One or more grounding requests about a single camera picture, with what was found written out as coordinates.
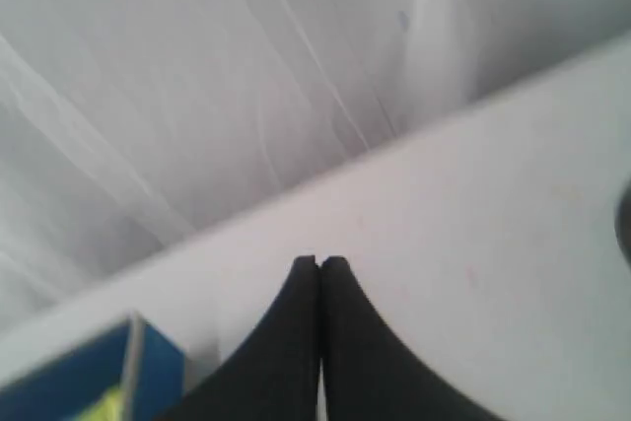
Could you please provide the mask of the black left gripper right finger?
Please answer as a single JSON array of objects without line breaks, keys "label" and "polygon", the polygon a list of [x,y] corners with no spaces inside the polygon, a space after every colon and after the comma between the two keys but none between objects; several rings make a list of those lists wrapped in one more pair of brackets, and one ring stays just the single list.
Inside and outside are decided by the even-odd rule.
[{"label": "black left gripper right finger", "polygon": [[341,256],[320,267],[321,360],[329,420],[491,420],[394,334]]}]

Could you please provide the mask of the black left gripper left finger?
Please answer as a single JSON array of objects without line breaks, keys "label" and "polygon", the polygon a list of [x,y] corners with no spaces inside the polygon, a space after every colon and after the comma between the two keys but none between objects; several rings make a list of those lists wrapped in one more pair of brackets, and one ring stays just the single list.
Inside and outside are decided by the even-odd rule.
[{"label": "black left gripper left finger", "polygon": [[169,420],[315,420],[320,280],[296,258],[254,330],[220,367],[169,409]]}]

